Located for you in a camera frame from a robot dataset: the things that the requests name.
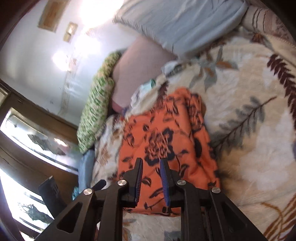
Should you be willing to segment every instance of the wall picture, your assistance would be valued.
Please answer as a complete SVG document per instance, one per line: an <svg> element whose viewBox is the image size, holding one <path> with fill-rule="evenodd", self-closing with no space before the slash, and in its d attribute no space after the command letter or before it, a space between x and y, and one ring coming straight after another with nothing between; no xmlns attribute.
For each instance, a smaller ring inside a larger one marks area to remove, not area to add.
<svg viewBox="0 0 296 241"><path fill-rule="evenodd" d="M38 27L56 32L69 0L49 0L43 10Z"/></svg>

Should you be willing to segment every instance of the pink pillow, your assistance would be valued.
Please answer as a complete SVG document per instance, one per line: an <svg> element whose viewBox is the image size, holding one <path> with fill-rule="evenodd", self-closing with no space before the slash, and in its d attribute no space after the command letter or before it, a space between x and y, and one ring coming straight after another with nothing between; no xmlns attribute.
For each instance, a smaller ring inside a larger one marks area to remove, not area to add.
<svg viewBox="0 0 296 241"><path fill-rule="evenodd" d="M112 108L121 112L129 106L135 90L161 74L161 67L177 57L145 36L139 36L113 69L115 82Z"/></svg>

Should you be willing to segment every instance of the folded orange cloth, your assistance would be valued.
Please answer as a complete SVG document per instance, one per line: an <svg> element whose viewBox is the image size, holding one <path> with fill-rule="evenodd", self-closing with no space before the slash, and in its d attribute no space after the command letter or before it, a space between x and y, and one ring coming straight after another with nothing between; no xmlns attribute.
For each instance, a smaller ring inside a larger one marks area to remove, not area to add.
<svg viewBox="0 0 296 241"><path fill-rule="evenodd" d="M128 212L177 216L180 208L165 205L160 178L160 159L197 188L219 187L215 154L202 116L202 100L185 88L158 98L142 115L131 116L125 126L119 152L118 178L143 159L143 178L138 206Z"/></svg>

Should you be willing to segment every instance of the metal screw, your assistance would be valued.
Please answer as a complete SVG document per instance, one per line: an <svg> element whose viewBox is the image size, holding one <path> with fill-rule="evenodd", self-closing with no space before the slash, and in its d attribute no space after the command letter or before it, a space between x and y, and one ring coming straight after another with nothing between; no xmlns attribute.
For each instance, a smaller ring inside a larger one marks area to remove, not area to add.
<svg viewBox="0 0 296 241"><path fill-rule="evenodd" d="M119 186L124 186L124 185L126 185L128 182L126 181L126 180L119 180L118 182L117 182L117 184L119 185Z"/></svg>
<svg viewBox="0 0 296 241"><path fill-rule="evenodd" d="M87 188L83 191L84 195L89 195L89 194L92 194L92 189L90 188Z"/></svg>
<svg viewBox="0 0 296 241"><path fill-rule="evenodd" d="M212 188L212 192L213 193L220 193L221 190L220 190L220 188L214 187L214 188Z"/></svg>
<svg viewBox="0 0 296 241"><path fill-rule="evenodd" d="M180 186L184 186L186 184L186 181L180 179L180 180L177 181L177 184L180 185Z"/></svg>

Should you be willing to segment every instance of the orange floral fabric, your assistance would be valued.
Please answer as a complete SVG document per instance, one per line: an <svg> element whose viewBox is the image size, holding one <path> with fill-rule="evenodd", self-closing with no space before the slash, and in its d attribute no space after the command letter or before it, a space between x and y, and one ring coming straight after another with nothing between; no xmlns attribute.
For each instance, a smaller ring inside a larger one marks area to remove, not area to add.
<svg viewBox="0 0 296 241"><path fill-rule="evenodd" d="M128 212L177 216L180 208L165 205L160 178L160 159L197 188L219 187L217 164L202 116L202 100L185 88L168 96L160 94L154 107L131 116L125 126L119 153L118 178L143 159L143 178L138 206Z"/></svg>

